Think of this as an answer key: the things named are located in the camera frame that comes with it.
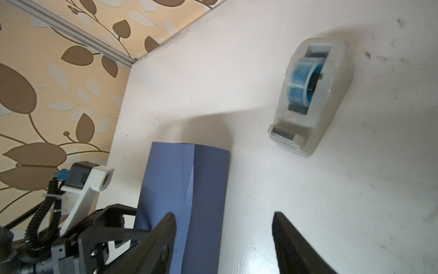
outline floral wallpaper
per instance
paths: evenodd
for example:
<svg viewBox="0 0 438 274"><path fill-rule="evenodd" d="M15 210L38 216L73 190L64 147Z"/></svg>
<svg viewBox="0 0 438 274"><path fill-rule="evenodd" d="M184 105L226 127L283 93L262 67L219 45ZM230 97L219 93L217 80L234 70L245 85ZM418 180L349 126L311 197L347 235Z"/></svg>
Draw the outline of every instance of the floral wallpaper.
<svg viewBox="0 0 438 274"><path fill-rule="evenodd" d="M33 0L133 59L224 0Z"/></svg>
<svg viewBox="0 0 438 274"><path fill-rule="evenodd" d="M130 69L3 0L0 41L4 226L42 201L54 172L82 160L106 164Z"/></svg>

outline white tape dispenser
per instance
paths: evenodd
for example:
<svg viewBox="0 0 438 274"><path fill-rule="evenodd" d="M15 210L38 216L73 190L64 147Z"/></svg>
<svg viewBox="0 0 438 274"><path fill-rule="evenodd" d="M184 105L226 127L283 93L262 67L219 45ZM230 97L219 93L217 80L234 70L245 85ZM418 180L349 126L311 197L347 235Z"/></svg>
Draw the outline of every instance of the white tape dispenser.
<svg viewBox="0 0 438 274"><path fill-rule="evenodd" d="M290 59L269 137L296 154L312 155L352 79L346 41L302 42Z"/></svg>

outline white table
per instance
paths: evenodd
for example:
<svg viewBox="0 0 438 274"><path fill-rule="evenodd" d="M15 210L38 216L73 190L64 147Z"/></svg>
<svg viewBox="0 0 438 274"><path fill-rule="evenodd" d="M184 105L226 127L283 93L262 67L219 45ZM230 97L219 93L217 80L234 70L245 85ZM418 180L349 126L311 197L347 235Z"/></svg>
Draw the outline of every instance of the white table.
<svg viewBox="0 0 438 274"><path fill-rule="evenodd" d="M137 206L152 141L216 146L231 151L219 273L278 273L276 210L340 274L437 273L437 11L436 0L228 0L132 68L98 208ZM309 37L350 41L356 73L302 158L267 128Z"/></svg>

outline clear adhesive tape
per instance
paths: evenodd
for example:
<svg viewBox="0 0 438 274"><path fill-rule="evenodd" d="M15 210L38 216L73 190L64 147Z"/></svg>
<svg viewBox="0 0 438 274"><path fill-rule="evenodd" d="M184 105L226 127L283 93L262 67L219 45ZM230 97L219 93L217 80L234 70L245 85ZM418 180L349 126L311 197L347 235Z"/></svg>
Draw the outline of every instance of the clear adhesive tape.
<svg viewBox="0 0 438 274"><path fill-rule="evenodd" d="M325 59L322 57L303 57L298 60L290 76L287 97L289 102L302 107L309 107L313 94L307 93L310 77L314 72L321 72Z"/></svg>

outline blue paper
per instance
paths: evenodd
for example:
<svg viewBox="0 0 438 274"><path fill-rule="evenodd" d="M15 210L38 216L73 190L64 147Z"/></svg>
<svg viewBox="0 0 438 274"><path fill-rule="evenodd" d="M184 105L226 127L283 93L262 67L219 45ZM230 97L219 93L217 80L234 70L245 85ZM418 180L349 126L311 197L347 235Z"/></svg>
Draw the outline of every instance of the blue paper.
<svg viewBox="0 0 438 274"><path fill-rule="evenodd" d="M175 214L170 274L217 272L229 160L228 150L152 143L134 228L153 229Z"/></svg>

